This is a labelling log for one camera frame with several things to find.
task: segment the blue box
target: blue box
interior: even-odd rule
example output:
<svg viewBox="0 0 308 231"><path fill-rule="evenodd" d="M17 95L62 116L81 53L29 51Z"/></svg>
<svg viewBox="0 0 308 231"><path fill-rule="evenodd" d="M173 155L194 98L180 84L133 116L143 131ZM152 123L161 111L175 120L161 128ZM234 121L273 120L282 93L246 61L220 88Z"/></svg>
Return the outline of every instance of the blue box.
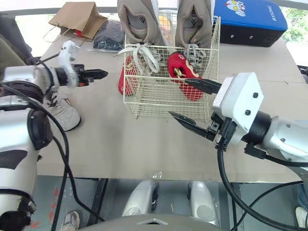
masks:
<svg viewBox="0 0 308 231"><path fill-rule="evenodd" d="M220 42L270 47L288 29L279 6L267 0L216 0Z"/></svg>

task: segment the white shoelace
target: white shoelace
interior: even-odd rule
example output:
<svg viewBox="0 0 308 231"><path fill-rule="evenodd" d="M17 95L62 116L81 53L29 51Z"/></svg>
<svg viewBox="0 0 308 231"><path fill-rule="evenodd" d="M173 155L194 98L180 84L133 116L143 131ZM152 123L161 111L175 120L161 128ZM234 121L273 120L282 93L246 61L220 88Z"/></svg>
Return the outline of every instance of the white shoelace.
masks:
<svg viewBox="0 0 308 231"><path fill-rule="evenodd" d="M58 96L53 96L52 98L51 98L51 101L46 101L46 103L47 103L47 105L49 106L49 107L57 107L57 106L59 106L59 102L58 102L58 100L56 100L56 98L57 98Z"/></svg>
<svg viewBox="0 0 308 231"><path fill-rule="evenodd" d="M186 58L190 61L191 65L194 67L202 67L202 61L206 59L207 54L203 51L197 50L199 46L197 44L188 44L188 48L186 49Z"/></svg>
<svg viewBox="0 0 308 231"><path fill-rule="evenodd" d="M151 53L151 51L148 48L149 43L147 42L143 45L141 45L140 43L136 43L135 45L136 47L124 48L117 55L126 53L126 52L133 52L134 62L141 75L144 73L144 69L147 70L146 72L149 75L152 72L158 73L160 70L159 66L162 65L159 63L159 61L161 60L161 55L159 54L159 52L157 50L153 50L152 51L153 53ZM138 60L138 53L142 55L143 60L147 66L146 68L142 68L140 66L140 63Z"/></svg>

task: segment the wire basket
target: wire basket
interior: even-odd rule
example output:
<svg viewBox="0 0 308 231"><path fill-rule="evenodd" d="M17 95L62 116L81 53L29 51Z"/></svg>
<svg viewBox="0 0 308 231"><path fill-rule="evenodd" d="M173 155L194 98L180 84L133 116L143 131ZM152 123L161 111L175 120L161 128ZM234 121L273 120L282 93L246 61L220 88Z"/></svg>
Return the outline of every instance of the wire basket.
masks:
<svg viewBox="0 0 308 231"><path fill-rule="evenodd" d="M141 67L141 71L139 71L133 59L133 52L125 54L124 103L136 117L143 115L170 117L169 111L174 111L192 119L205 119L206 122L211 117L215 95L203 93L198 97L198 100L191 100L191 95L187 97L183 94L183 88L189 86L184 86L181 82L171 78L167 61L172 53L181 52L202 78L217 81L220 17L214 16L210 49L174 47L177 14L170 11L160 11L159 19L163 35L171 46L147 46L159 60L160 70L158 73L150 73L142 55L138 55L138 63ZM125 47L135 48L137 46L129 44L126 40Z"/></svg>

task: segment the cartoon sticker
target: cartoon sticker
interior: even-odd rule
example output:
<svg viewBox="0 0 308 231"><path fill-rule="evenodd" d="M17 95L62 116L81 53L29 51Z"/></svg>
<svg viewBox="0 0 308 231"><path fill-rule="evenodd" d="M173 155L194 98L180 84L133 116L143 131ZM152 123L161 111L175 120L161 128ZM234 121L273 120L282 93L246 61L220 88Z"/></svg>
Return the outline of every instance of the cartoon sticker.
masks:
<svg viewBox="0 0 308 231"><path fill-rule="evenodd" d="M235 13L241 17L245 17L245 5L241 1L228 0L225 4L230 10L235 11Z"/></svg>

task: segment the black cable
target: black cable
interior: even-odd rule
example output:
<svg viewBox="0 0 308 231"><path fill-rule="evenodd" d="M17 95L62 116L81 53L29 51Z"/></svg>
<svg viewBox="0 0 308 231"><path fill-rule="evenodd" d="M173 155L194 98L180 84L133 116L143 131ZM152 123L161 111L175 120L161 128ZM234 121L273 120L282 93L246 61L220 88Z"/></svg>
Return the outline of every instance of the black cable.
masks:
<svg viewBox="0 0 308 231"><path fill-rule="evenodd" d="M61 155L64 155L63 148L62 148L60 142L55 137L53 137L53 140L57 144L59 151L62 153ZM62 178L62 183L61 183L61 188L60 188L60 192L59 192L59 196L58 196L56 211L54 212L54 217L53 217L53 221L52 221L51 231L55 231L56 228L57 228L59 214L60 214L60 208L61 208L63 194L64 194L64 190L65 190L66 179L67 179L67 169L65 167L64 173L63 173L63 178Z"/></svg>
<svg viewBox="0 0 308 231"><path fill-rule="evenodd" d="M67 168L67 173L70 177L70 180L71 180L71 184L72 184L72 190L73 190L73 195L74 195L74 198L75 198L75 201L81 206L83 207L85 210L87 210L88 212L92 213L95 217L97 217L100 221L105 221L99 214L97 214L96 212L94 212L92 209L90 209L89 207L87 207L85 204L83 204L79 198L78 198L78 195L77 195L77 189L76 189L76 184L75 184L75 179L74 179L74 176L73 176L73 173L72 173L72 170L71 170L71 167L69 166L69 163L64 155L63 152L60 152L61 154L61 157L62 157L62 160L64 162L64 165L65 167Z"/></svg>
<svg viewBox="0 0 308 231"><path fill-rule="evenodd" d="M233 223L235 224L237 221L237 217L236 217L236 203L235 201L232 199L232 213L233 213Z"/></svg>
<svg viewBox="0 0 308 231"><path fill-rule="evenodd" d="M275 162L280 165L284 165L287 167L308 167L308 162L291 162L291 161L285 161L281 160L275 157L272 157L270 155L264 156L265 159L270 160L272 162Z"/></svg>
<svg viewBox="0 0 308 231"><path fill-rule="evenodd" d="M35 59L35 60L36 60L39 64L43 65L44 68L46 69L47 73L48 73L48 76L49 76L49 79L50 79L50 85L49 85L49 87L48 87L47 90L46 90L46 94L45 94L45 95L47 95L47 93L50 92L51 88L52 88L53 85L54 85L52 73L51 73L49 67L47 67L47 65L44 64L44 62L43 62L42 60L40 60L40 59Z"/></svg>
<svg viewBox="0 0 308 231"><path fill-rule="evenodd" d="M259 200L261 200L264 196L266 196L267 194L271 193L272 191L275 191L277 189L286 187L286 186L290 186L290 185L295 185L295 184L302 184L302 181L294 181L294 182L290 182L290 183L286 183L286 184L280 184L277 185L269 190L267 190L266 192L262 193L260 196L258 196L250 205L249 207L253 207ZM244 220L244 218L246 217L247 212L244 212L244 214L242 215L242 217L240 218L240 220L236 223L236 225L230 230L230 231L235 231L239 225L242 223L242 221Z"/></svg>
<svg viewBox="0 0 308 231"><path fill-rule="evenodd" d="M59 54L54 54L54 55L49 56L48 58L42 60L42 62L44 63L44 62L46 62L46 61L48 61L48 60L50 60L50 59L53 59L53 58L55 58L55 57L58 57L58 56L59 56Z"/></svg>
<svg viewBox="0 0 308 231"><path fill-rule="evenodd" d="M56 120L56 118L53 117L53 115L47 111L43 106L41 106L40 104L38 104L36 101L30 99L29 97L25 96L23 93L20 93L19 91L9 87L9 86L6 86L5 84L3 83L0 83L0 86L2 86L4 89L14 93L15 95L23 98L24 100L28 101L30 104L34 105L36 108L38 108L39 110L43 111L55 124L56 126L58 127L58 129L60 130L62 136L63 136L63 139L64 139L64 143L65 143L65 154L68 156L69 155L69 148L68 148L68 140L67 140L67 136L63 130L63 128L61 127L61 125L59 124L59 122ZM72 189L73 189L73 195L74 195L74 199L76 200L76 202L81 206L83 207L85 210L87 210L88 212L90 212L91 214L93 214L95 217L97 217L97 219L101 220L101 221L104 221L104 219L99 215L97 214L96 212L94 212L93 210L91 210L90 208L88 208L85 204L83 204L79 198L78 198L78 195L77 195L77 190L76 190L76 184L75 184L75 180L74 180L74 176L73 176L73 173L71 171L71 168L69 166L69 163L68 163L68 160L66 159L65 155L63 152L60 151L60 154L61 154L61 157L62 157L62 160L64 162L64 165L65 167L67 168L67 171L68 171L68 175L70 177L70 181L71 181L71 184L72 184Z"/></svg>
<svg viewBox="0 0 308 231"><path fill-rule="evenodd" d="M228 180L226 170L225 170L225 166L224 166L223 154L224 154L223 150L218 149L218 151L217 151L218 167L219 167L219 173L220 173L222 183L224 184L224 186L225 186L227 192L229 193L229 195L231 196L231 198L233 198L236 201L236 203L245 212L247 212L249 215L251 215L255 219L261 221L262 223L267 224L269 226L272 226L274 228L280 229L280 230L284 230L284 231L307 231L304 228L298 228L298 227L295 227L295 226L285 225L285 224L276 222L272 219L269 219L269 218L259 214L255 210L251 209L244 201L242 201L240 199L240 197L235 193L235 191L233 190L233 188L232 188L232 186L231 186L231 184Z"/></svg>

